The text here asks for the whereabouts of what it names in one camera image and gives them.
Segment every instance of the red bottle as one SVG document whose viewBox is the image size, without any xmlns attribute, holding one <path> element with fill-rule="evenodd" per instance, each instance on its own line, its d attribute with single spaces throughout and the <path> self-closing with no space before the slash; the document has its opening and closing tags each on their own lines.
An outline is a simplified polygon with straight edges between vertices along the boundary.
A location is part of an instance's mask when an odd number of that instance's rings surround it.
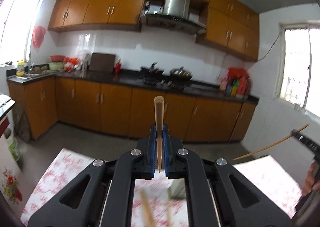
<svg viewBox="0 0 320 227">
<path fill-rule="evenodd" d="M 115 73 L 119 74 L 120 70 L 121 70 L 121 59 L 119 58 L 117 63 L 116 63 L 116 67 L 115 67 Z"/>
</svg>

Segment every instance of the white tile backsplash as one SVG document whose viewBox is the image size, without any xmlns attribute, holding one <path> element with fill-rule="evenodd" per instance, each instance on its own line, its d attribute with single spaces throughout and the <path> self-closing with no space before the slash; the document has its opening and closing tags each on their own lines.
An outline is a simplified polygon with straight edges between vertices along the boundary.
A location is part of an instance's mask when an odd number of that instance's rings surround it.
<svg viewBox="0 0 320 227">
<path fill-rule="evenodd" d="M 143 27 L 142 32 L 117 30 L 87 30 L 63 32 L 59 35 L 57 54 L 74 57 L 81 50 L 113 53 L 122 60 L 122 68 L 140 70 L 157 61 L 164 74 L 172 68 L 184 66 L 193 73 L 193 79 L 218 83 L 221 71 L 230 66 L 244 67 L 244 62 L 195 43 L 195 36 L 161 28 Z"/>
</svg>

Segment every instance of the wooden stick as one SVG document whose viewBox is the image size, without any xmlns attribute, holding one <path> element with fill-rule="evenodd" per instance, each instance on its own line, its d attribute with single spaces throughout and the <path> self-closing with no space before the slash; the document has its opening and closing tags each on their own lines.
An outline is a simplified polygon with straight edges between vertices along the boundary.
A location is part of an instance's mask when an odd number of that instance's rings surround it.
<svg viewBox="0 0 320 227">
<path fill-rule="evenodd" d="M 161 172 L 162 160 L 162 131 L 163 131 L 163 112 L 164 112 L 164 98 L 157 96 L 155 98 L 155 116 L 156 116 L 156 141 L 157 141 L 157 160 L 159 173 Z"/>
<path fill-rule="evenodd" d="M 298 129 L 297 131 L 302 131 L 303 129 L 305 129 L 305 128 L 308 127 L 308 126 L 309 126 L 309 124 L 306 124 L 305 126 L 301 127 L 301 128 Z M 264 147 L 264 148 L 262 148 L 262 149 L 260 149 L 260 150 L 257 150 L 257 151 L 251 152 L 251 153 L 249 153 L 249 154 L 243 155 L 243 156 L 241 156 L 241 157 L 234 158 L 233 160 L 237 160 L 237 159 L 249 157 L 249 156 L 251 156 L 251 155 L 254 155 L 254 154 L 256 154 L 256 153 L 259 153 L 259 152 L 261 152 L 261 151 L 264 151 L 264 150 L 266 150 L 266 149 L 268 149 L 268 148 L 271 148 L 271 147 L 273 147 L 273 146 L 275 146 L 275 145 L 278 145 L 279 143 L 284 142 L 285 140 L 287 140 L 287 139 L 289 139 L 289 138 L 291 138 L 291 137 L 292 137 L 292 134 L 288 135 L 287 137 L 285 137 L 285 138 L 283 138 L 283 139 L 281 139 L 281 140 L 279 140 L 279 141 L 277 141 L 277 142 L 275 142 L 275 143 L 273 143 L 273 144 L 271 144 L 271 145 L 269 145 L 269 146 L 267 146 L 267 147 Z"/>
<path fill-rule="evenodd" d="M 145 224 L 147 227 L 155 227 L 155 221 L 153 219 L 152 211 L 148 203 L 147 195 L 143 189 L 140 192 L 140 196 Z"/>
</svg>

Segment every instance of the table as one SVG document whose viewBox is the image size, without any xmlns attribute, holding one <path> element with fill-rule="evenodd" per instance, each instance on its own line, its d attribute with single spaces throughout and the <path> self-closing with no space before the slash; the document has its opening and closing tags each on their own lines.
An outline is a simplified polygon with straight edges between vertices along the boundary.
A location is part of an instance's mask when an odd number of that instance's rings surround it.
<svg viewBox="0 0 320 227">
<path fill-rule="evenodd" d="M 54 159 L 31 194 L 21 215 L 21 221 L 28 226 L 29 218 L 52 196 L 86 168 L 94 159 L 73 151 L 63 149 Z M 271 157 L 256 159 L 235 165 L 244 176 L 253 182 L 289 217 L 295 213 L 294 206 L 299 200 L 301 190 L 288 173 Z M 136 180 L 132 227 L 144 227 L 140 191 L 145 190 L 157 226 L 167 226 L 167 188 L 172 180 L 165 177 L 164 171 L 155 172 L 153 180 Z M 171 200 L 173 227 L 188 227 L 186 200 Z"/>
</svg>

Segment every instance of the wooden rod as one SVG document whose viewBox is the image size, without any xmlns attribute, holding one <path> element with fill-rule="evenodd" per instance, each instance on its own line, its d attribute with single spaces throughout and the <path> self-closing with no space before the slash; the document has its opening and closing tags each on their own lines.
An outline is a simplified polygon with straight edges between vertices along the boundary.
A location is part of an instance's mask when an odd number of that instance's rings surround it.
<svg viewBox="0 0 320 227">
<path fill-rule="evenodd" d="M 305 129 L 305 128 L 308 127 L 308 126 L 309 126 L 309 124 L 306 124 L 305 126 L 301 127 L 301 128 L 298 129 L 297 131 L 302 131 L 303 129 Z M 249 153 L 249 154 L 243 155 L 243 156 L 241 156 L 241 157 L 234 158 L 233 160 L 237 160 L 237 159 L 241 159 L 241 158 L 246 158 L 246 157 L 249 157 L 249 156 L 254 155 L 254 154 L 256 154 L 256 153 L 262 152 L 262 151 L 264 151 L 264 150 L 267 150 L 268 148 L 271 148 L 271 147 L 273 147 L 273 146 L 275 146 L 275 145 L 278 145 L 278 144 L 281 143 L 281 142 L 284 142 L 285 140 L 287 140 L 287 139 L 289 139 L 289 138 L 291 138 L 291 137 L 292 137 L 292 134 L 288 135 L 287 137 L 285 137 L 285 138 L 283 138 L 283 139 L 281 139 L 281 140 L 279 140 L 279 141 L 277 141 L 277 142 L 275 142 L 275 143 L 273 143 L 273 144 L 271 144 L 271 145 L 269 145 L 269 146 L 267 146 L 267 147 L 264 147 L 264 148 L 262 148 L 262 149 L 260 149 L 260 150 L 256 150 L 256 151 L 254 151 L 254 152 L 251 152 L 251 153 Z"/>
<path fill-rule="evenodd" d="M 162 160 L 163 113 L 164 113 L 164 98 L 162 96 L 157 96 L 155 98 L 155 116 L 156 116 L 157 161 L 158 161 L 159 173 L 161 172 L 161 160 Z"/>
</svg>

